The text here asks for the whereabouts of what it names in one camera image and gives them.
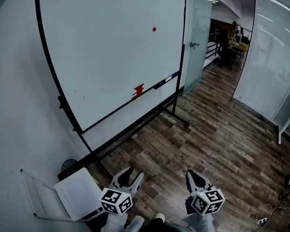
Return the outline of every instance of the white chair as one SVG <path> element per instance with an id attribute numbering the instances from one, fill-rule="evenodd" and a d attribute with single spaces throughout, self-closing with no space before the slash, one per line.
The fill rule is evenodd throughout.
<path id="1" fill-rule="evenodd" d="M 86 222 L 104 213 L 99 201 L 102 191 L 86 168 L 54 186 L 20 171 L 35 217 Z"/>

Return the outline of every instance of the railing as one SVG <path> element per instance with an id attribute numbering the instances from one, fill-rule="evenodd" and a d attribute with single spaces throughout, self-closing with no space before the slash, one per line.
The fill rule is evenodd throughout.
<path id="1" fill-rule="evenodd" d="M 220 32 L 216 32 L 216 33 L 210 33 L 208 35 L 207 44 L 210 43 L 210 42 L 214 42 L 214 44 L 211 44 L 211 45 L 207 46 L 207 49 L 211 48 L 211 47 L 214 47 L 214 48 L 206 52 L 205 59 L 211 57 L 212 55 L 215 55 L 215 56 L 217 55 L 218 45 L 219 45 L 219 41 L 218 41 L 218 35 L 219 34 L 220 34 Z"/>

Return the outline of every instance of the office chair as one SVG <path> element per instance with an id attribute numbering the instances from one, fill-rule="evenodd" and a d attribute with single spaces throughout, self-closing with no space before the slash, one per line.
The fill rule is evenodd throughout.
<path id="1" fill-rule="evenodd" d="M 218 49 L 219 67 L 222 67 L 222 65 L 226 64 L 230 67 L 230 70 L 232 70 L 232 65 L 236 58 L 236 52 L 229 48 L 228 33 L 226 31 L 222 31 L 218 40 L 220 44 Z"/>

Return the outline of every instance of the whiteboard frame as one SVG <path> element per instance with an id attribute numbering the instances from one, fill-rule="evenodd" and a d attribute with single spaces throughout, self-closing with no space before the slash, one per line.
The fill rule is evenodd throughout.
<path id="1" fill-rule="evenodd" d="M 183 20 L 184 20 L 184 24 L 183 24 L 183 37 L 182 37 L 182 47 L 184 47 L 184 34 L 185 34 L 185 20 L 186 20 L 186 4 L 187 4 L 187 0 L 185 0 L 185 6 L 184 6 L 184 13 L 183 13 Z M 41 9 L 40 9 L 40 0 L 35 0 L 35 9 L 36 9 L 36 15 L 37 15 L 37 22 L 38 22 L 38 28 L 39 28 L 39 33 L 40 33 L 40 37 L 41 37 L 41 41 L 42 41 L 42 46 L 44 49 L 44 53 L 46 56 L 46 60 L 49 66 L 49 69 L 51 71 L 51 74 L 53 76 L 53 79 L 55 81 L 56 87 L 60 93 L 60 103 L 61 105 L 64 106 L 64 110 L 70 120 L 70 122 L 72 123 L 74 130 L 78 132 L 78 134 L 84 134 L 85 132 L 87 132 L 88 130 L 90 130 L 91 128 L 93 128 L 94 126 L 96 126 L 97 124 L 99 124 L 100 122 L 102 122 L 103 120 L 105 120 L 106 118 L 108 118 L 110 115 L 114 114 L 115 112 L 117 112 L 118 110 L 120 110 L 121 108 L 123 108 L 124 106 L 128 105 L 130 102 L 134 101 L 135 99 L 139 98 L 140 96 L 142 96 L 143 94 L 145 94 L 146 92 L 148 92 L 151 89 L 158 89 L 159 87 L 161 87 L 162 85 L 166 84 L 167 82 L 169 82 L 170 80 L 172 80 L 173 78 L 177 77 L 177 83 L 176 83 L 176 89 L 175 89 L 175 99 L 174 99 L 174 106 L 173 106 L 173 113 L 175 112 L 175 106 L 176 106 L 176 102 L 177 102 L 177 96 L 179 94 L 179 85 L 180 85 L 180 78 L 181 78 L 181 73 L 182 73 L 182 63 L 183 63 L 183 50 L 182 50 L 182 54 L 181 54 L 181 60 L 180 60 L 180 66 L 179 66 L 179 70 L 175 73 L 173 73 L 172 75 L 166 77 L 165 79 L 161 80 L 160 82 L 158 82 L 157 84 L 155 84 L 154 86 L 148 88 L 146 91 L 144 91 L 143 93 L 141 93 L 140 95 L 138 95 L 137 97 L 131 99 L 130 101 L 126 102 L 125 104 L 123 104 L 122 106 L 120 106 L 119 108 L 115 109 L 114 111 L 110 112 L 108 115 L 104 116 L 103 118 L 101 118 L 100 120 L 98 120 L 97 122 L 95 122 L 93 125 L 89 126 L 86 129 L 82 129 L 75 117 L 75 115 L 73 114 L 73 111 L 71 110 L 69 103 L 64 95 L 64 92 L 61 88 L 60 82 L 58 80 L 53 62 L 51 60 L 50 57 L 50 53 L 48 50 L 48 46 L 47 46 L 47 42 L 46 42 L 46 38 L 45 38 L 45 34 L 44 34 L 44 29 L 43 29 L 43 22 L 42 22 L 42 16 L 41 16 Z"/>

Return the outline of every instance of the wooden floor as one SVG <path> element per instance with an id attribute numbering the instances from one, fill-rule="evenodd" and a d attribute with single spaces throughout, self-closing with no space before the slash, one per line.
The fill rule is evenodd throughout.
<path id="1" fill-rule="evenodd" d="M 211 64 L 201 83 L 178 101 L 176 113 L 189 120 L 188 129 L 162 113 L 102 160 L 111 174 L 129 166 L 136 169 L 132 178 L 145 173 L 130 219 L 141 215 L 148 222 L 162 212 L 168 222 L 185 225 L 188 169 L 206 175 L 226 197 L 213 215 L 217 232 L 255 231 L 258 208 L 279 204 L 284 176 L 290 173 L 290 143 L 282 138 L 278 146 L 276 131 L 232 99 L 239 76 L 238 67 Z M 87 168 L 108 186 L 95 164 Z M 282 206 L 290 207 L 290 195 Z M 265 208 L 259 219 L 269 212 Z M 290 231 L 290 210 L 279 209 L 263 231 Z"/>

